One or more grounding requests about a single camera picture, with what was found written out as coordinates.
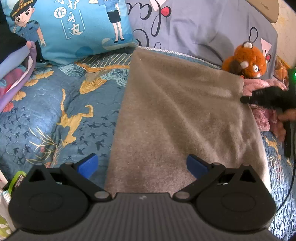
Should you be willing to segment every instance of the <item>yellow deer print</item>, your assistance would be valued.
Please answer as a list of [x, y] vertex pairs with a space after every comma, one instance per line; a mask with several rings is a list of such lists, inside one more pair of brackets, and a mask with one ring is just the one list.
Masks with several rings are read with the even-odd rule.
[[61, 116], [61, 122], [57, 123], [57, 125], [61, 125], [64, 128], [66, 126], [70, 127], [68, 135], [66, 136], [65, 140], [63, 141], [63, 146], [65, 147], [66, 145], [68, 145], [76, 140], [76, 137], [73, 136], [73, 133], [78, 128], [78, 126], [82, 120], [82, 117], [90, 118], [90, 117], [94, 116], [94, 113], [93, 113], [94, 108], [90, 104], [86, 105], [85, 107], [89, 108], [88, 113], [78, 113], [77, 115], [73, 115], [70, 118], [68, 118], [68, 116], [65, 112], [65, 108], [64, 108], [64, 101], [66, 99], [66, 93], [65, 93], [64, 89], [62, 89], [62, 91], [63, 91], [63, 98], [62, 98], [62, 102], [61, 102], [62, 116]]

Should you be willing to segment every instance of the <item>orange plush toy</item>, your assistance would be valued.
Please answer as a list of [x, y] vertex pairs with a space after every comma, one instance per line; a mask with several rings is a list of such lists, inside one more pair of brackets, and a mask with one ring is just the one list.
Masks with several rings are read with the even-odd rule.
[[246, 79], [260, 78], [265, 74], [267, 60], [263, 53], [251, 42], [238, 46], [234, 55], [223, 62], [222, 70], [243, 75]]

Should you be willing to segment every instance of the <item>white rope trim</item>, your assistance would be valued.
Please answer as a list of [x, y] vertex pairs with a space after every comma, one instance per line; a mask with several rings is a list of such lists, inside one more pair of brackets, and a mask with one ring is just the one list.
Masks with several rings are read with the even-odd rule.
[[189, 58], [192, 58], [192, 59], [196, 59], [196, 60], [199, 60], [201, 62], [204, 62], [210, 66], [212, 66], [214, 69], [220, 69], [218, 66], [214, 65], [214, 64], [211, 64], [205, 60], [202, 60], [200, 58], [196, 58], [196, 57], [193, 57], [193, 56], [190, 56], [188, 54], [184, 54], [184, 53], [179, 53], [179, 52], [174, 52], [174, 51], [170, 51], [170, 50], [164, 50], [164, 49], [155, 49], [155, 48], [149, 48], [149, 47], [143, 47], [143, 46], [138, 46], [137, 48], [141, 48], [141, 49], [146, 49], [146, 50], [153, 50], [153, 51], [157, 51], [157, 52], [165, 52], [165, 53], [173, 53], [173, 54], [177, 54], [177, 55], [181, 55], [181, 56], [185, 56], [185, 57], [189, 57]]

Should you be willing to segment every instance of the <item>white circle with chinese character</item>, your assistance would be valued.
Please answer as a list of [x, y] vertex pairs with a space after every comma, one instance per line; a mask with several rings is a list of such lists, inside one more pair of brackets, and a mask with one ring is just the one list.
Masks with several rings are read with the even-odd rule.
[[58, 7], [55, 11], [54, 11], [54, 16], [56, 18], [62, 18], [67, 14], [67, 10], [64, 7]]

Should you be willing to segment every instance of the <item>metal screw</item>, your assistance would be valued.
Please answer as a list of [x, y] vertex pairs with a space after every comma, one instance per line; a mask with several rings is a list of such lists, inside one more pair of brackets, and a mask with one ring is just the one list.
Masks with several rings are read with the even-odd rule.
[[180, 192], [176, 193], [176, 198], [178, 198], [178, 199], [187, 199], [187, 198], [190, 198], [190, 194], [188, 192], [180, 191]]
[[109, 193], [105, 191], [99, 191], [94, 194], [94, 196], [98, 199], [105, 199], [109, 197]]

